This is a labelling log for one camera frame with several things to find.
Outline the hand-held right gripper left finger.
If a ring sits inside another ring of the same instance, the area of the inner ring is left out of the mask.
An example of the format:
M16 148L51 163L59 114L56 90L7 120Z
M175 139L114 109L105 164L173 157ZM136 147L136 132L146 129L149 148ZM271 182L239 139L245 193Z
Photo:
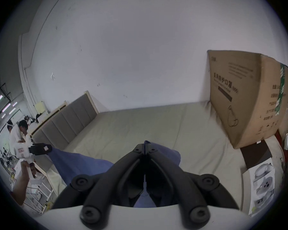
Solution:
M133 207L145 186L145 144L138 144L108 171L97 175L80 174L59 195L52 209L82 206L83 224L105 224L112 204Z

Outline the person's left hand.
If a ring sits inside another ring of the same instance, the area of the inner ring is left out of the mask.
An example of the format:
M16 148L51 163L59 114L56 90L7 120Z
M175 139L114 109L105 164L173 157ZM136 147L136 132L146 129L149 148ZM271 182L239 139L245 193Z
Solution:
M34 163L29 164L27 161L23 160L23 161L21 161L20 165L21 165L22 177L23 178L25 178L27 180L30 179L28 169L30 169L33 178L35 178L36 168L35 168L35 164Z

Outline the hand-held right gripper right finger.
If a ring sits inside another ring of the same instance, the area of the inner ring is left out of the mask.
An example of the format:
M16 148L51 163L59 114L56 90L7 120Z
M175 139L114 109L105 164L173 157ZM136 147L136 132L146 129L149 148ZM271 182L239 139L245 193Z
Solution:
M215 175L183 171L172 156L149 141L146 156L146 192L156 207L178 204L183 224L207 224L211 216L208 206L239 210Z

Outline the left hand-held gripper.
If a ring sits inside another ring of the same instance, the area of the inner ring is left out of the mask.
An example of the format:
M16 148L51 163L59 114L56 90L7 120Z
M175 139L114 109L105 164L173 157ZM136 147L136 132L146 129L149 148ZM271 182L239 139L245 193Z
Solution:
M53 147L50 144L38 143L35 144L31 141L24 143L15 143L14 153L19 161L26 161L29 164L31 172L28 172L29 179L36 178L35 155L47 155L52 151Z

